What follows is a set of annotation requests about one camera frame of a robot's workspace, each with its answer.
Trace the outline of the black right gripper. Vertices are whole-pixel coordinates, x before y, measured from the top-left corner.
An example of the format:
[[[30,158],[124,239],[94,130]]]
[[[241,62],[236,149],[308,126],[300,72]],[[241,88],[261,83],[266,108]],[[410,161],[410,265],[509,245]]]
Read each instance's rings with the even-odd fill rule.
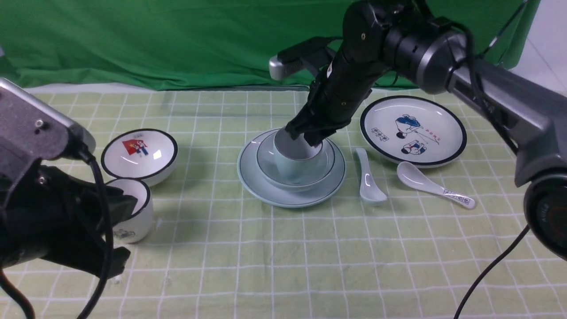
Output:
[[[311,147],[348,125],[381,76],[381,63],[352,45],[342,44],[332,63],[316,78],[306,111],[285,126],[291,140],[303,135]]]

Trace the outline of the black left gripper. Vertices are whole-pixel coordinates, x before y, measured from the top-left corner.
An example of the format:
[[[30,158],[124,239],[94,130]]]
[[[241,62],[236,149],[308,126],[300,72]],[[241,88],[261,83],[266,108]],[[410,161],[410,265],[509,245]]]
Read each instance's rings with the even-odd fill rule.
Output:
[[[106,256],[101,204],[96,184],[67,175],[54,166],[41,166],[32,179],[18,184],[16,194],[1,192],[1,267],[34,259],[100,276],[109,263],[108,277],[121,275],[130,250],[118,247]],[[138,198],[106,184],[111,228],[136,212]]]

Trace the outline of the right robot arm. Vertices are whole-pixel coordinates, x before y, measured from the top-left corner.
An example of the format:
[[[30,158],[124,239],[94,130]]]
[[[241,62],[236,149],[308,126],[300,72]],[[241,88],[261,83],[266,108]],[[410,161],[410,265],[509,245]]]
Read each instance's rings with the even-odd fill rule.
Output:
[[[524,196],[527,229],[566,259],[566,97],[489,63],[476,53],[474,35],[461,23],[434,17],[423,0],[358,0],[342,22],[342,44],[314,37],[272,60],[273,79],[306,67],[315,75],[306,104],[287,123],[293,138],[312,146],[346,127],[374,83],[388,71],[427,93],[448,92],[489,121],[516,155],[517,186]]]

